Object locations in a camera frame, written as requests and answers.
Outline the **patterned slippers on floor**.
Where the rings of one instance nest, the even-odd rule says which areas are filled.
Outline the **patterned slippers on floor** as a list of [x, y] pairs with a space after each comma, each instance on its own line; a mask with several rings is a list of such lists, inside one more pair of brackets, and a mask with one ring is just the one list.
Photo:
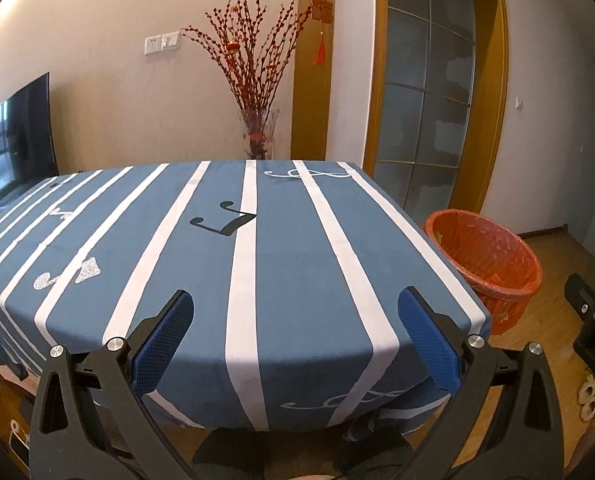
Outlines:
[[588, 374], [578, 389], [579, 418], [590, 422], [595, 416], [595, 376]]

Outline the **orange plastic waste basket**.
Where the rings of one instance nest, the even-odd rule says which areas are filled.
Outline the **orange plastic waste basket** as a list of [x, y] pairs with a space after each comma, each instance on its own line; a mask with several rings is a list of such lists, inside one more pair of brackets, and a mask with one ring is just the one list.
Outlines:
[[543, 282], [543, 268], [521, 237], [494, 220], [462, 209], [433, 212], [424, 231], [491, 314], [491, 333], [518, 324]]

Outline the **blue striped tablecloth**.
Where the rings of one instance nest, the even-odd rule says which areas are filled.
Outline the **blue striped tablecloth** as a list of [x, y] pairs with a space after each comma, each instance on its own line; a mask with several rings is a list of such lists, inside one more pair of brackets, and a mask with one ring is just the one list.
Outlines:
[[313, 430], [442, 400], [399, 321], [419, 290], [465, 333], [480, 299], [347, 162], [178, 162], [49, 178], [0, 214], [0, 340], [40, 374], [178, 292], [194, 319], [152, 402], [191, 426]]

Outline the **black flat television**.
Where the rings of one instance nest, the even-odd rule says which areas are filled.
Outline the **black flat television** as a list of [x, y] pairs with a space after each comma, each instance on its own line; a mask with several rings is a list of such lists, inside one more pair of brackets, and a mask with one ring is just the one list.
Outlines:
[[0, 209], [57, 175], [45, 73], [0, 103]]

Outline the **frosted glass sliding door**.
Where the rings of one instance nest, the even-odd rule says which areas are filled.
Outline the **frosted glass sliding door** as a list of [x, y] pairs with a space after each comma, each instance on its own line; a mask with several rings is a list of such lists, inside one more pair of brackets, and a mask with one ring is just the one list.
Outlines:
[[474, 0], [387, 1], [385, 84], [373, 179], [422, 224], [448, 207], [470, 118]]

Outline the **glass floor vase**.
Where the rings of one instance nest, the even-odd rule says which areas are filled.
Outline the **glass floor vase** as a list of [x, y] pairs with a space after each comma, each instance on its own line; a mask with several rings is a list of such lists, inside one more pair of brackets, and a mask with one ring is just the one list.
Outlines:
[[280, 110], [242, 110], [241, 128], [247, 159], [273, 159], [274, 130]]

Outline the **red berry branch bouquet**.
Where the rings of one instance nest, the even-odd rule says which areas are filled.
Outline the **red berry branch bouquet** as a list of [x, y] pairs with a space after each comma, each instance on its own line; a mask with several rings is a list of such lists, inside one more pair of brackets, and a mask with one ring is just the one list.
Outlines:
[[208, 32], [188, 25], [181, 35], [214, 61], [241, 110], [269, 110], [313, 7], [282, 4], [269, 24], [262, 0], [228, 0], [205, 13]]

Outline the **red hanging tassel ornament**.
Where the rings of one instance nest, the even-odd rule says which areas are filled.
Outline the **red hanging tassel ornament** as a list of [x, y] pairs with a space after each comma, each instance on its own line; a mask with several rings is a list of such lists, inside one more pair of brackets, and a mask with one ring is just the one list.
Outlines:
[[320, 24], [319, 42], [314, 66], [322, 66], [326, 62], [326, 27], [333, 23], [333, 3], [329, 0], [311, 0], [311, 17]]

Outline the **white wall switch panel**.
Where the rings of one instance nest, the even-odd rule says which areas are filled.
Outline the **white wall switch panel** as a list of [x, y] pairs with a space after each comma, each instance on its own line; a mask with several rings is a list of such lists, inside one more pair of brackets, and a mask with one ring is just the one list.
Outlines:
[[144, 40], [144, 54], [151, 55], [169, 50], [176, 50], [179, 47], [180, 32], [168, 32], [167, 34], [148, 37]]

